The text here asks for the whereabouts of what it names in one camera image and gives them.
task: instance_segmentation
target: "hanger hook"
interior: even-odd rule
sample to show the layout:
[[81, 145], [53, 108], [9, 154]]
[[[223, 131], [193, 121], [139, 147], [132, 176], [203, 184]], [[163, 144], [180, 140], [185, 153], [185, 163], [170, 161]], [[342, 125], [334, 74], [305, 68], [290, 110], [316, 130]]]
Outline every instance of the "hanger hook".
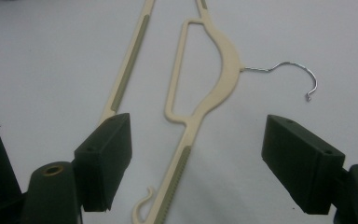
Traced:
[[278, 63], [277, 65], [273, 66], [272, 68], [269, 69], [264, 69], [264, 68], [254, 68], [254, 67], [243, 67], [241, 69], [241, 71], [243, 72], [244, 70], [249, 70], [249, 71], [254, 71], [254, 72], [264, 72], [264, 73], [270, 73], [273, 70], [275, 70], [275, 68], [281, 66], [281, 65], [294, 65], [296, 67], [301, 68], [302, 70], [306, 71], [310, 77], [312, 77], [313, 79], [313, 89], [309, 92], [307, 92], [307, 94], [305, 95], [305, 98], [307, 100], [307, 102], [309, 102], [311, 100], [310, 95], [313, 94], [316, 89], [318, 88], [318, 80], [316, 79], [316, 76], [304, 65], [301, 65], [299, 63], [291, 63], [291, 62], [284, 62], [284, 63]]

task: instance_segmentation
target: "silver wire hook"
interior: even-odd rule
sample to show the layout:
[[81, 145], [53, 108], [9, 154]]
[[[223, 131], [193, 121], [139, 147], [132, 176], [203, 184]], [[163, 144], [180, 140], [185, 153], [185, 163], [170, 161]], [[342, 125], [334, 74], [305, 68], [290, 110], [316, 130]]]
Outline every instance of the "silver wire hook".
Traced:
[[243, 72], [244, 70], [249, 70], [249, 71], [254, 71], [254, 72], [264, 72], [264, 73], [270, 73], [273, 70], [275, 70], [275, 68], [281, 66], [281, 65], [294, 65], [296, 67], [299, 67], [301, 69], [303, 69], [304, 71], [306, 71], [313, 79], [313, 89], [309, 92], [307, 92], [307, 94], [305, 95], [305, 98], [307, 100], [307, 102], [309, 102], [311, 100], [310, 95], [313, 94], [316, 89], [318, 88], [318, 80], [316, 79], [316, 76], [304, 65], [301, 65], [299, 63], [291, 63], [291, 62], [284, 62], [284, 63], [278, 63], [277, 65], [273, 66], [272, 68], [269, 69], [264, 69], [264, 68], [254, 68], [254, 67], [243, 67], [241, 69], [241, 71]]

